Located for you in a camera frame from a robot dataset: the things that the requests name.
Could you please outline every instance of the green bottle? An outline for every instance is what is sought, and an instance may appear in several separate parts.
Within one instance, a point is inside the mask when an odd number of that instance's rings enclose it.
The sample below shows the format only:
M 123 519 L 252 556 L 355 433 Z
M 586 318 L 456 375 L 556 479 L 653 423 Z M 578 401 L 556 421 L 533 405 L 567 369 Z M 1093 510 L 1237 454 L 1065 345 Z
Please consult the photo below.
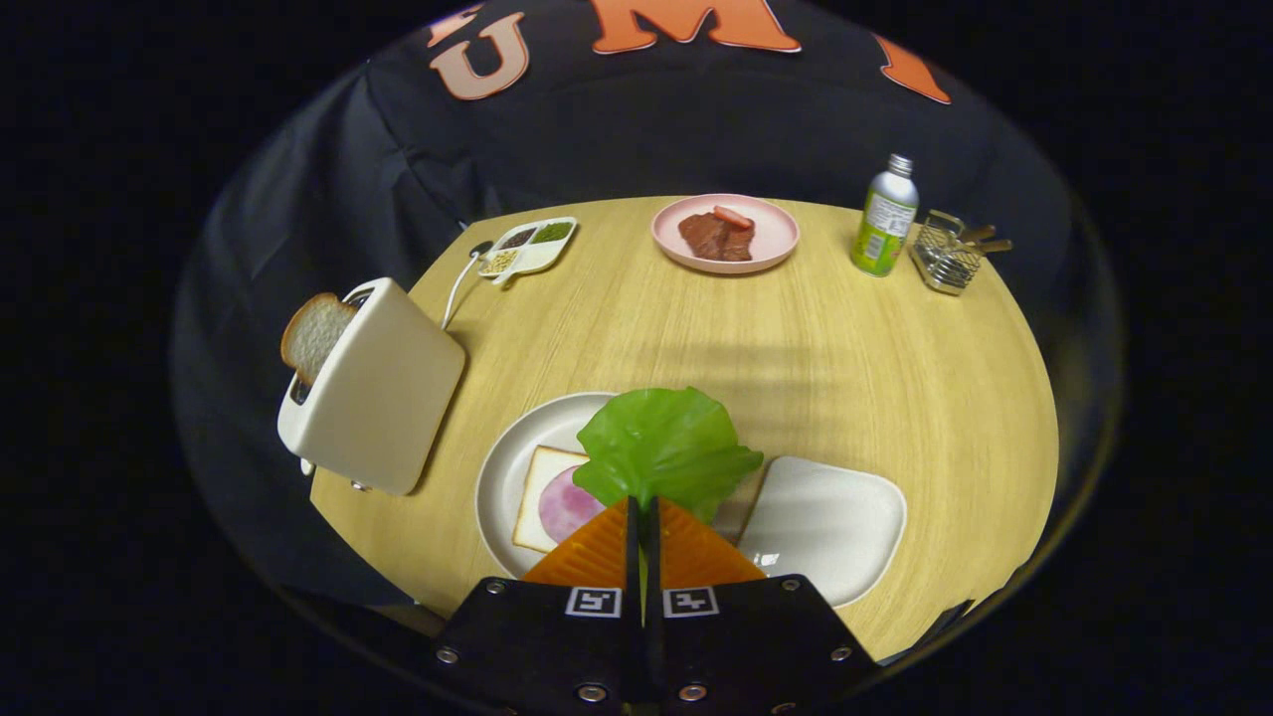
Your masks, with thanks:
M 867 191 L 849 259 L 872 276 L 886 276 L 892 270 L 919 210 L 919 190 L 910 181 L 910 159 L 890 154 L 889 171 L 877 175 Z

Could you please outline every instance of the orange lettering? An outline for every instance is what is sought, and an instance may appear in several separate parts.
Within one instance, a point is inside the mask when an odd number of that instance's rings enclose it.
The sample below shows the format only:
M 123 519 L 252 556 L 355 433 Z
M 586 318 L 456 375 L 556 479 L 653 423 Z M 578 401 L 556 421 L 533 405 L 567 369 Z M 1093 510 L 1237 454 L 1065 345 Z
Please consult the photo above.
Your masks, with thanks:
M 481 99 L 508 89 L 531 65 L 531 54 L 522 39 L 522 31 L 517 28 L 517 22 L 524 17 L 526 13 L 513 13 L 477 33 L 477 37 L 489 37 L 499 52 L 499 69 L 489 75 L 479 75 L 468 64 L 465 55 L 467 39 L 434 57 L 429 66 L 438 70 L 443 84 L 460 99 Z
M 715 10 L 717 27 L 708 37 L 721 45 L 777 52 L 799 52 L 799 42 L 783 32 L 765 0 L 592 0 L 601 23 L 601 39 L 592 48 L 601 55 L 644 50 L 658 38 L 636 25 L 636 15 L 649 20 L 677 42 L 690 42 Z
M 883 50 L 885 60 L 889 62 L 880 68 L 883 76 L 906 89 L 923 94 L 933 102 L 941 102 L 942 104 L 951 103 L 951 96 L 937 87 L 933 73 L 928 71 L 928 65 L 923 60 L 914 56 L 910 50 L 900 45 L 894 45 L 878 34 L 875 34 L 875 38 L 880 43 L 880 48 Z
M 474 15 L 477 14 L 477 10 L 481 10 L 482 5 L 484 5 L 484 3 L 479 3 L 479 4 L 474 5 L 472 8 L 466 8 L 463 10 L 460 10 L 454 15 L 451 15 L 451 17 L 447 17 L 447 18 L 442 18 L 440 20 L 438 20 L 438 22 L 433 23 L 432 25 L 429 25 L 429 45 L 428 45 L 428 47 L 433 47 L 434 45 L 442 42 L 447 37 L 449 37 L 451 33 L 453 33 L 457 29 L 465 27 L 466 24 L 474 22 Z

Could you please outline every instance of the wooden table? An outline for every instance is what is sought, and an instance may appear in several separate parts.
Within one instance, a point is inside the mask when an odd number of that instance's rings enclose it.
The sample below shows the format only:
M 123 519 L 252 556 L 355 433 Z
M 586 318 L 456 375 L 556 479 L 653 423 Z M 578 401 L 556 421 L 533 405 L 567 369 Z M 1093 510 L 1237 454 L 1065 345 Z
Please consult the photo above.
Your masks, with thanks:
M 872 278 L 847 254 L 859 211 L 775 200 L 802 232 L 785 262 L 741 278 L 700 274 L 651 238 L 651 219 L 675 199 L 471 226 L 410 292 L 434 320 L 470 247 L 524 222 L 579 219 L 551 269 L 505 290 L 475 275 L 461 287 L 451 333 L 468 367 L 416 490 L 362 493 L 318 470 L 318 511 L 372 567 L 449 617 L 477 580 L 507 576 L 474 512 L 479 470 L 505 427 L 572 392 L 691 385 L 721 400 L 766 460 L 864 470 L 905 493 L 892 564 L 838 610 L 876 659 L 911 646 L 942 610 L 1003 586 L 1043 533 L 1058 437 L 1039 348 L 994 269 L 983 264 L 957 298 L 924 287 L 905 256 Z

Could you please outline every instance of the lettuce leaf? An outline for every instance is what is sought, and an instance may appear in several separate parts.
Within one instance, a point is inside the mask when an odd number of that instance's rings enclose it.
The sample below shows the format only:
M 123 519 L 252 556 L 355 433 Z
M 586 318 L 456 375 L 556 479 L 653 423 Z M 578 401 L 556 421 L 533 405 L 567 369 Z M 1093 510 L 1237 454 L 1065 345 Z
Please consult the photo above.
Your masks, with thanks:
M 724 405 L 703 392 L 645 389 L 611 397 L 579 431 L 588 461 L 574 484 L 602 505 L 658 496 L 712 524 L 764 455 L 738 445 Z

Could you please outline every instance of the label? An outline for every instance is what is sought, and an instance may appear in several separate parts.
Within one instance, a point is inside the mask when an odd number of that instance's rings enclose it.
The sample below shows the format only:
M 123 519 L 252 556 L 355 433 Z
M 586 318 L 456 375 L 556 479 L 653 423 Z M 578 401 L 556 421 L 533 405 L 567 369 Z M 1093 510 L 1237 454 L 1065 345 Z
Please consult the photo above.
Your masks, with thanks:
M 721 608 L 717 605 L 715 590 L 712 587 L 663 590 L 665 619 L 710 617 L 719 613 Z
M 570 617 L 617 619 L 624 613 L 624 590 L 612 587 L 573 587 L 565 603 Z
M 891 201 L 875 191 L 867 194 L 858 238 L 849 251 L 853 265 L 875 276 L 889 275 L 901 255 L 915 210 L 915 206 Z

